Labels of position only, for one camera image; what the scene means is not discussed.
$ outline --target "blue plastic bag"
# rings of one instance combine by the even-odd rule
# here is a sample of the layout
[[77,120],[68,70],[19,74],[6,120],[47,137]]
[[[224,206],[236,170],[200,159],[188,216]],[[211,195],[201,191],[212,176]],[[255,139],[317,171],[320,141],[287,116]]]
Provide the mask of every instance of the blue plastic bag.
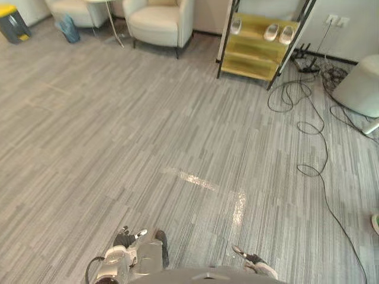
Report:
[[55,22],[55,26],[62,31],[69,43],[81,40],[78,29],[70,16],[65,15],[61,22]]

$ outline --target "white slipper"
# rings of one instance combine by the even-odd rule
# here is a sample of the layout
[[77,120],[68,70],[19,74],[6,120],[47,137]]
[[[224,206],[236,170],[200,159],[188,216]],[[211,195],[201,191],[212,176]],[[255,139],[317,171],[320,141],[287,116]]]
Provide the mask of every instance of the white slipper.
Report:
[[232,34],[239,34],[242,28],[241,18],[233,18],[232,23],[230,24],[230,32]]
[[271,24],[267,27],[265,34],[263,35],[263,38],[268,41],[273,41],[277,37],[278,32],[279,32],[279,25]]
[[292,39],[295,36],[295,30],[293,27],[290,27],[289,25],[286,26],[279,37],[279,42],[282,44],[289,45],[292,41]]

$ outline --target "round ottoman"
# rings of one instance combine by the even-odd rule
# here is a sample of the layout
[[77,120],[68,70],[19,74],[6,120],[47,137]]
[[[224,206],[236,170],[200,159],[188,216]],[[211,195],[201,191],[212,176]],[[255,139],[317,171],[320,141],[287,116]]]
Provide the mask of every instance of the round ottoman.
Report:
[[334,90],[333,97],[353,111],[379,117],[379,54],[359,62]]

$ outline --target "trash bin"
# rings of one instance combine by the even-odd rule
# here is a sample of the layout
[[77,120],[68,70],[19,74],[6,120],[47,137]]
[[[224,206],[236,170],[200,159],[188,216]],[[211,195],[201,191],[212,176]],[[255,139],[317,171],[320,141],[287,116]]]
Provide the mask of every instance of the trash bin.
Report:
[[31,37],[31,32],[16,6],[11,4],[0,4],[0,31],[10,43],[14,44]]

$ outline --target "wall outlet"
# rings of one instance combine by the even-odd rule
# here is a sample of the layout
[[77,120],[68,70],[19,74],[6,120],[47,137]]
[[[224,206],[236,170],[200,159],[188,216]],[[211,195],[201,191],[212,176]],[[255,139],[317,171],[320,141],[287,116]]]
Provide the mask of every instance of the wall outlet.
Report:
[[345,28],[348,25],[349,21],[350,21],[349,18],[341,17],[341,19],[337,23],[337,27]]
[[325,24],[329,25],[330,21],[332,21],[331,25],[337,24],[338,16],[337,15],[329,15],[325,21]]

